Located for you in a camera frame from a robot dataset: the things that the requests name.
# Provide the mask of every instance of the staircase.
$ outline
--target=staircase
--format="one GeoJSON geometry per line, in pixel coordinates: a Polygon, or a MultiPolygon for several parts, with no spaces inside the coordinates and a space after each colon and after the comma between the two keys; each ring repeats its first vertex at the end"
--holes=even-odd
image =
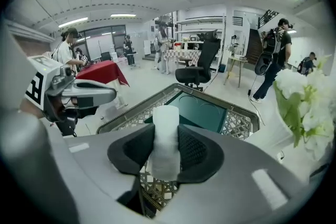
{"type": "Polygon", "coordinates": [[[250,29],[246,58],[248,63],[255,65],[259,56],[262,54],[262,45],[258,30],[250,29]]]}

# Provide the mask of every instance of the laboratory room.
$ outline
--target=laboratory room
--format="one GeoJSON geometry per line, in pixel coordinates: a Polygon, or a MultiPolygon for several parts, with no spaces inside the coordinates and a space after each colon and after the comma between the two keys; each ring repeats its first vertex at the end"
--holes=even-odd
{"type": "Polygon", "coordinates": [[[332,214],[335,0],[1,1],[12,221],[332,214]]]}

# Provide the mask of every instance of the gray floor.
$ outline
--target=gray floor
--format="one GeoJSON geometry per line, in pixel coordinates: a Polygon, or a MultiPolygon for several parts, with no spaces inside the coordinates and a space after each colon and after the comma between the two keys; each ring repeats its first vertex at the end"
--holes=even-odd
{"type": "MultiPolygon", "coordinates": [[[[99,126],[110,121],[114,117],[143,101],[144,99],[152,96],[165,87],[176,83],[174,75],[174,65],[171,66],[171,73],[169,75],[161,74],[158,70],[152,70],[154,62],[139,60],[140,67],[130,69],[126,61],[118,63],[123,74],[125,75],[128,86],[121,86],[122,94],[128,103],[128,106],[117,109],[119,105],[117,101],[102,105],[98,108],[95,115],[87,116],[78,121],[76,126],[76,133],[78,136],[94,135],[99,126]]],[[[255,104],[255,107],[248,99],[248,89],[252,86],[255,79],[253,71],[243,69],[240,87],[238,88],[238,67],[233,68],[232,76],[224,85],[226,73],[218,73],[218,75],[210,82],[204,85],[205,92],[213,95],[224,101],[233,103],[235,105],[246,108],[250,111],[256,112],[262,119],[261,128],[265,125],[271,124],[271,117],[273,110],[276,107],[275,92],[273,88],[269,92],[262,104],[255,104]]],[[[252,88],[252,93],[255,92],[263,82],[263,77],[257,77],[255,84],[252,88]]],[[[284,159],[283,165],[295,173],[303,182],[308,182],[309,174],[311,173],[313,164],[310,163],[305,157],[302,147],[293,148],[292,145],[283,149],[284,159]]]]}

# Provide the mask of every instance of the black office chair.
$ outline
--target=black office chair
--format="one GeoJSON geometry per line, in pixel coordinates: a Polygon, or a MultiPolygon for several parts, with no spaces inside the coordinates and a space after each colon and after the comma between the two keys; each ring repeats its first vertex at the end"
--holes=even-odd
{"type": "Polygon", "coordinates": [[[106,60],[112,60],[111,58],[111,55],[109,52],[102,52],[101,53],[101,57],[100,57],[100,60],[103,62],[103,61],[106,61],[106,60]]]}
{"type": "Polygon", "coordinates": [[[197,67],[189,66],[191,59],[180,59],[185,61],[186,68],[179,68],[175,72],[175,77],[178,82],[184,83],[186,86],[193,87],[196,85],[196,89],[203,91],[203,87],[199,87],[200,83],[207,83],[211,79],[210,66],[218,53],[221,40],[216,41],[204,41],[203,50],[197,62],[197,67]]]}

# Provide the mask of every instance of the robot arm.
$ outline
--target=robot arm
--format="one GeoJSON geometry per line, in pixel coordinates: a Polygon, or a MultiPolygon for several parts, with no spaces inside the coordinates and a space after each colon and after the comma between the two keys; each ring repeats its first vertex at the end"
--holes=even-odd
{"type": "Polygon", "coordinates": [[[117,96],[115,89],[103,83],[75,79],[70,67],[46,56],[32,56],[28,60],[37,72],[25,98],[49,121],[55,122],[63,136],[75,136],[78,118],[95,114],[98,106],[113,101],[117,96]],[[71,101],[71,105],[65,107],[64,99],[71,101]]]}

